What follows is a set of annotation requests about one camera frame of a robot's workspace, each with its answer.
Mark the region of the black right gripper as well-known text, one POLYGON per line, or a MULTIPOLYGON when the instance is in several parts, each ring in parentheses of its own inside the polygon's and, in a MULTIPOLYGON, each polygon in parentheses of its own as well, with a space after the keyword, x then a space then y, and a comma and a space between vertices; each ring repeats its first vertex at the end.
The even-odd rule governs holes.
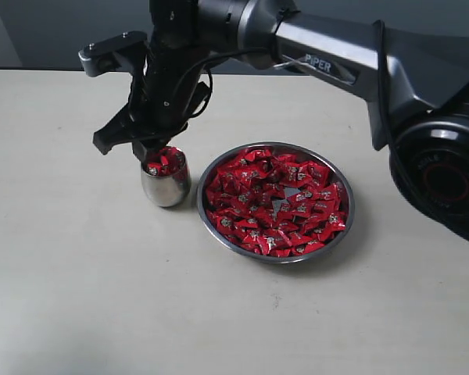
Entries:
POLYGON ((93 145, 107 155, 115 146, 131 143, 134 156, 147 163, 184 130, 198 108, 195 92, 210 50, 199 45, 168 48, 145 38, 132 42, 127 107, 94 132, 93 145))

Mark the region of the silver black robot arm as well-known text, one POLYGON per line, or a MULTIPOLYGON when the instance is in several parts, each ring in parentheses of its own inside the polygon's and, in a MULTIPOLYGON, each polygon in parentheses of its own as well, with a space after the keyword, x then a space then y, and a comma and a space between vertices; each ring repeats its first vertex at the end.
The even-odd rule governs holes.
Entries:
POLYGON ((469 37, 414 34, 300 12, 292 1, 152 1, 153 31, 79 51, 90 77, 131 75, 127 104, 93 137, 145 161, 209 101, 202 72, 228 59, 316 77, 367 104, 372 145, 427 217, 469 241, 469 37))

